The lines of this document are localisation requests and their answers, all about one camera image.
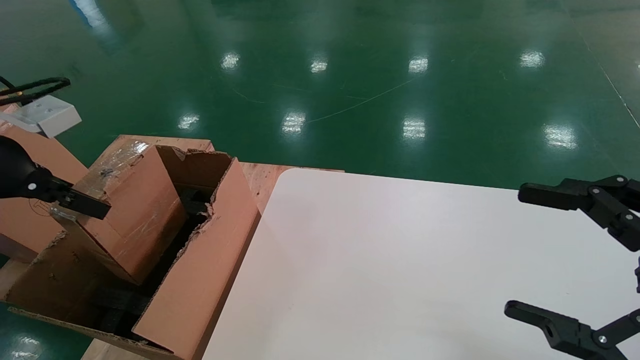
black cable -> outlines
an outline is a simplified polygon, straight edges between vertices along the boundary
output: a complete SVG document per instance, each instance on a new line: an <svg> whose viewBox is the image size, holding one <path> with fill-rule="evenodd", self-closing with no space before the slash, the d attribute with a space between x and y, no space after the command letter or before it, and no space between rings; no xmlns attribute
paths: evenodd
<svg viewBox="0 0 640 360"><path fill-rule="evenodd" d="M32 83L28 83L20 86L14 86L5 78L0 76L0 82L2 82L2 84L4 84L9 88L9 89L0 91L0 96L17 94L19 92L24 92L26 90L31 90L40 86L51 84L51 86L44 88L41 91L34 92L32 94L22 94L18 96L7 97L5 99L0 99L0 106L13 104L15 102L19 102L22 106L24 106L45 95L49 95L57 90L60 90L66 86L71 85L71 80L67 78L47 78L47 79L34 81Z"/></svg>
<svg viewBox="0 0 640 360"><path fill-rule="evenodd" d="M2 76L0 76L0 83L4 84L9 89L15 88L13 84L11 84L7 79L3 78Z"/></svg>

black robotic arm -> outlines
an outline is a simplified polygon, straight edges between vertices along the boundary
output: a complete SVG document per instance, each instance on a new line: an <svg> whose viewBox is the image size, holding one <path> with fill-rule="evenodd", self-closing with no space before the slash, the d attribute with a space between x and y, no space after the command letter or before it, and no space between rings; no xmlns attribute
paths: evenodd
<svg viewBox="0 0 640 360"><path fill-rule="evenodd" d="M640 250L640 182L624 176L598 181L565 179L560 185L525 183L518 199L529 204L563 210L582 210L630 251ZM640 293L640 266L636 269ZM511 300L504 314L539 327L549 345L584 360L627 360L617 344L640 332L640 309L598 330L578 319Z"/></svg>
<svg viewBox="0 0 640 360"><path fill-rule="evenodd" d="M64 208L104 219L111 205L80 193L72 186L33 162L15 140L0 135L0 199L25 197L45 202L58 201Z"/></svg>

white table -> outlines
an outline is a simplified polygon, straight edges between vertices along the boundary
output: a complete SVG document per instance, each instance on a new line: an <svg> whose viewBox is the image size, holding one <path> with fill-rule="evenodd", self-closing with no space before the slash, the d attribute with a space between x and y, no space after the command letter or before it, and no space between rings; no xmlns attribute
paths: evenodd
<svg viewBox="0 0 640 360"><path fill-rule="evenodd" d="M279 179L205 360L540 360L515 299L597 329L640 307L637 255L517 192L294 169ZM640 335L622 343L640 356Z"/></svg>

open cardboard box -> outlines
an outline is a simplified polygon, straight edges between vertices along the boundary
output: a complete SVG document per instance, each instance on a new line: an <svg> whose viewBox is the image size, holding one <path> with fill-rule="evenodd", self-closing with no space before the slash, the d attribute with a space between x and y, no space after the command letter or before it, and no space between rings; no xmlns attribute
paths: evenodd
<svg viewBox="0 0 640 360"><path fill-rule="evenodd" d="M211 201L204 223L160 275L161 284L132 328L145 341L97 330L102 310L92 302L96 290L134 285L97 261L103 250L80 227L68 227L29 265L5 296L19 307L10 311L149 359L202 357L260 214L237 159L223 152L183 152L160 145L152 151L179 193L197 189Z"/></svg>

green epoxy floor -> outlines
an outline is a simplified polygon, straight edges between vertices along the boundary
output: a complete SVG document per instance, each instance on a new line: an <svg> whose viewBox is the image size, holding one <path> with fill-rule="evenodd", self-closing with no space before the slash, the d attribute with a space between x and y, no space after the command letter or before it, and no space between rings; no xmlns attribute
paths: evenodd
<svg viewBox="0 0 640 360"><path fill-rule="evenodd" d="M3 0L0 12L2 75L72 80L58 96L83 123L59 139L87 165L131 133L499 188L640 177L637 0ZM1 359L22 359L25 338L39 359L88 344L1 310Z"/></svg>

